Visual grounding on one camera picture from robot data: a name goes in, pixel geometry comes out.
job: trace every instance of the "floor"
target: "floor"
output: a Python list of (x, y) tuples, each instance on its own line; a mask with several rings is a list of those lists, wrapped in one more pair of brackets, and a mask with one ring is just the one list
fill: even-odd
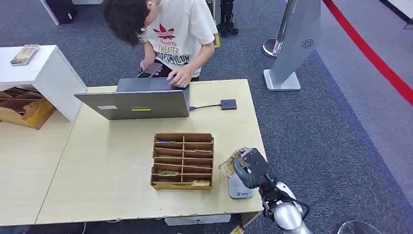
[[(413, 84), (413, 30), (376, 0), (335, 0), (344, 15), (380, 56)], [(114, 38), (97, 6), (79, 7), (74, 24), (55, 26), (40, 2), (15, 0), (0, 9), (0, 46), (57, 44), (88, 86), (116, 85), (133, 77), (140, 47)], [(267, 92), (262, 70), (273, 60), (261, 43), (276, 35), (283, 1), (235, 2), (240, 34), (203, 67), (201, 80), (247, 78), (266, 154), (281, 181), (311, 204), (306, 220), (314, 233), (337, 231), (351, 219), (383, 233), (413, 233), (413, 108), (363, 57), (329, 11), (322, 7), (322, 40), (297, 70), (302, 90)], [(88, 223), (86, 234), (229, 233), (230, 223), (167, 227), (162, 220)], [(0, 228), (0, 234), (28, 227)], [(28, 234), (81, 233), (83, 223), (31, 226)], [(246, 233), (279, 233), (262, 216)]]

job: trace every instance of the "gray device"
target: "gray device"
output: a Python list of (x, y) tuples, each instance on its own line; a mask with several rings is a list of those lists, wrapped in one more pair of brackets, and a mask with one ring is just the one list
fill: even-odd
[(162, 64), (153, 62), (153, 63), (151, 63), (147, 68), (145, 68), (144, 70), (142, 70), (142, 72), (139, 73), (139, 75), (137, 76), (137, 78), (138, 78), (142, 73), (149, 74), (149, 77), (152, 77), (161, 67), (162, 67)]
[(251, 198), (253, 190), (247, 188), (237, 174), (231, 175), (227, 178), (228, 194), (232, 199)]
[(189, 117), (189, 86), (172, 87), (166, 78), (121, 79), (115, 93), (75, 97), (109, 120)]

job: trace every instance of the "cardboard organizer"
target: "cardboard organizer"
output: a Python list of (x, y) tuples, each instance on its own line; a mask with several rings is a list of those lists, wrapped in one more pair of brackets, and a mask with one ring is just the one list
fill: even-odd
[(208, 133), (158, 133), (150, 184), (154, 189), (212, 189), (214, 138)]
[(0, 122), (40, 129), (55, 110), (34, 88), (0, 91)]

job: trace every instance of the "laptop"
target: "laptop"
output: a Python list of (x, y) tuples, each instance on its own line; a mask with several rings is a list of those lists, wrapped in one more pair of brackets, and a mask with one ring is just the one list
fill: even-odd
[(109, 120), (189, 117), (189, 85), (177, 88), (167, 78), (120, 79), (115, 93), (75, 97)]

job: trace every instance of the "white t-shirt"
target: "white t-shirt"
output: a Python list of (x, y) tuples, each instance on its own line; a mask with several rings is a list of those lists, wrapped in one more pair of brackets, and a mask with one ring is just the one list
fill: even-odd
[[(172, 70), (194, 60), (201, 44), (214, 41), (218, 33), (205, 0), (161, 0), (158, 15), (144, 35), (156, 51), (156, 59)], [(198, 69), (192, 77), (199, 76)]]

